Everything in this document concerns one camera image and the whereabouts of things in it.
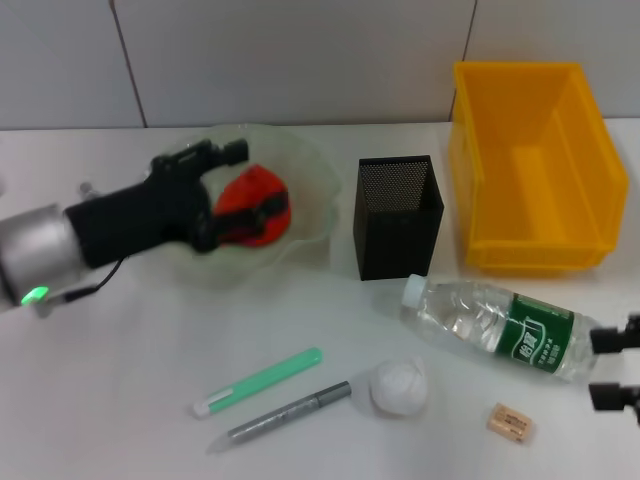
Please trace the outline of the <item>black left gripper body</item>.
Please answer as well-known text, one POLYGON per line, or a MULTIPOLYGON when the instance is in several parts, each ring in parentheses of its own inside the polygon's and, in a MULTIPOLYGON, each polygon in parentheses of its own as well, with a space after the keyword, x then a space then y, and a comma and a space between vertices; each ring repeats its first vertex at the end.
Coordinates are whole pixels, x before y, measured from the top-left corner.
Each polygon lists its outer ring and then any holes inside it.
POLYGON ((199 142, 151 162, 133 186, 64 210, 90 268, 99 268, 170 242, 199 253, 217 247, 209 193, 201 177, 218 166, 218 147, 199 142))

